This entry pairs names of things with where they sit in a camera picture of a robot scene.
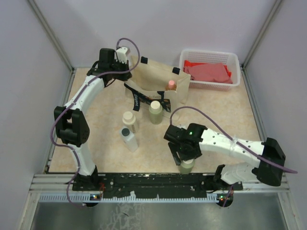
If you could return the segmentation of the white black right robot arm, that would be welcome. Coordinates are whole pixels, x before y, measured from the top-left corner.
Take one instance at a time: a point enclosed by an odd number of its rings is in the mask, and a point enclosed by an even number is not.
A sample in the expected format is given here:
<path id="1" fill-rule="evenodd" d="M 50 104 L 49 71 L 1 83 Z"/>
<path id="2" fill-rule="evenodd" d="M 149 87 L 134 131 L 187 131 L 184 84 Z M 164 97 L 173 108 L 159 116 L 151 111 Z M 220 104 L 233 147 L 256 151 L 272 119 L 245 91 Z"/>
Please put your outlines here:
<path id="1" fill-rule="evenodd" d="M 213 179 L 215 186 L 221 190 L 238 182 L 253 180 L 274 187 L 281 185 L 285 154 L 275 139 L 267 138 L 261 142 L 228 138 L 195 123 L 188 128 L 170 125 L 164 139 L 176 165 L 197 159 L 207 151 L 241 160 L 238 164 L 217 167 Z"/>

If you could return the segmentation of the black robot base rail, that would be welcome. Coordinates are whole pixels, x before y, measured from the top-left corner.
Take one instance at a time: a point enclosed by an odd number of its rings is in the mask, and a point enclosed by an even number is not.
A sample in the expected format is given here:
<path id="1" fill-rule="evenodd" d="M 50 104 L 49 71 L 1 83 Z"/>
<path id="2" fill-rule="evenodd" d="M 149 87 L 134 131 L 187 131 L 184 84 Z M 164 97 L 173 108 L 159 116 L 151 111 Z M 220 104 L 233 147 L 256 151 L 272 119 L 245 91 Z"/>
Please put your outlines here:
<path id="1" fill-rule="evenodd" d="M 212 173 L 98 173 L 77 176 L 73 191 L 95 191 L 103 198 L 206 198 L 207 193 L 227 192 L 230 185 Z"/>

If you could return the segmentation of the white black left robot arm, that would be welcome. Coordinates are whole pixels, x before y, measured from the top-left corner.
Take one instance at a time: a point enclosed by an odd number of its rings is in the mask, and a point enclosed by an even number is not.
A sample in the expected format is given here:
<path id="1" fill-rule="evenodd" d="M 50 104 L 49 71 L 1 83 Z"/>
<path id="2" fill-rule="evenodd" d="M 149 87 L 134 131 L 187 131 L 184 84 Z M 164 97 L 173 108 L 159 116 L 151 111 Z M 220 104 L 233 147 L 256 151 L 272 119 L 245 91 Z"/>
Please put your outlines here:
<path id="1" fill-rule="evenodd" d="M 128 53 L 127 47 L 100 49 L 99 59 L 87 72 L 80 89 L 64 106 L 54 109 L 52 130 L 62 141 L 60 146 L 70 150 L 77 167 L 71 182 L 75 191 L 93 191 L 101 185 L 87 145 L 90 128 L 85 115 L 92 101 L 111 80 L 127 81 L 132 77 Z"/>

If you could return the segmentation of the beige canvas tote bag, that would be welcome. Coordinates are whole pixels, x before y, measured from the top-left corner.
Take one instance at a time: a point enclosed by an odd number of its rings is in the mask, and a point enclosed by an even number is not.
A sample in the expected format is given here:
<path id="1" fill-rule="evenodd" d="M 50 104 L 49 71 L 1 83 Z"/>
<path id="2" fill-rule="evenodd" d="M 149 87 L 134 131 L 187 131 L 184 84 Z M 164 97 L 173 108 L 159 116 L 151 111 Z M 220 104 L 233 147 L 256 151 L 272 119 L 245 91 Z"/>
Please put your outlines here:
<path id="1" fill-rule="evenodd" d="M 133 104 L 133 111 L 148 109 L 152 101 L 159 101 L 163 116 L 169 118 L 187 102 L 191 76 L 179 68 L 142 57 L 131 73 L 132 78 L 124 86 L 126 100 Z M 176 82 L 176 91 L 165 90 L 170 80 Z"/>

